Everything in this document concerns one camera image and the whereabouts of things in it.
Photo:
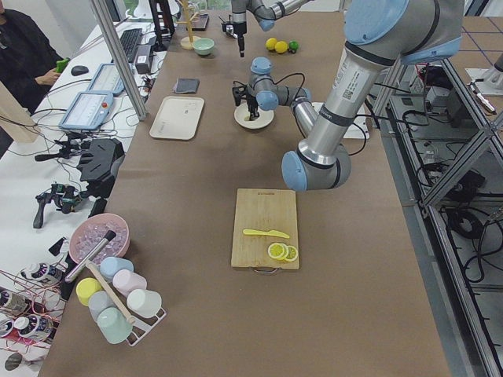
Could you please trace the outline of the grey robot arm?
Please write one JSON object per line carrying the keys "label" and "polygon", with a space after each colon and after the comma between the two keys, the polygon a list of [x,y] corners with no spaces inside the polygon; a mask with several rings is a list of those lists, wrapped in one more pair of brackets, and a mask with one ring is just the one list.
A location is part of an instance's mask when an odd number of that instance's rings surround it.
{"label": "grey robot arm", "polygon": [[252,119],[259,111],[290,107],[304,139],[286,152],[281,170],[297,192],[333,189],[351,173],[344,134],[380,73],[396,60],[404,65],[452,57],[461,45],[462,1],[353,1],[345,16],[345,57],[332,90],[319,109],[304,88],[276,84],[271,62],[256,57],[247,83],[233,88],[236,104],[246,101]]}
{"label": "grey robot arm", "polygon": [[263,31],[269,31],[275,22],[298,11],[309,0],[275,1],[265,5],[261,0],[232,0],[230,25],[237,36],[240,57],[244,57],[244,36],[248,32],[247,13],[251,13]]}

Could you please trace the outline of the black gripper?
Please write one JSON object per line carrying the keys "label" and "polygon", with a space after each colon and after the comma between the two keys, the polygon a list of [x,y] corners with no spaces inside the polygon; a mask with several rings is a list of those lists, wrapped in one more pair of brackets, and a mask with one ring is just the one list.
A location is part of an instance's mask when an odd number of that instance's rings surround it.
{"label": "black gripper", "polygon": [[234,22],[229,16],[228,20],[221,19],[221,29],[229,37],[237,39],[240,57],[244,57],[245,44],[244,35],[248,32],[246,22]]}
{"label": "black gripper", "polygon": [[232,95],[234,104],[239,106],[242,101],[247,102],[249,119],[257,119],[259,117],[259,106],[255,96],[248,92],[248,85],[242,82],[233,81]]}

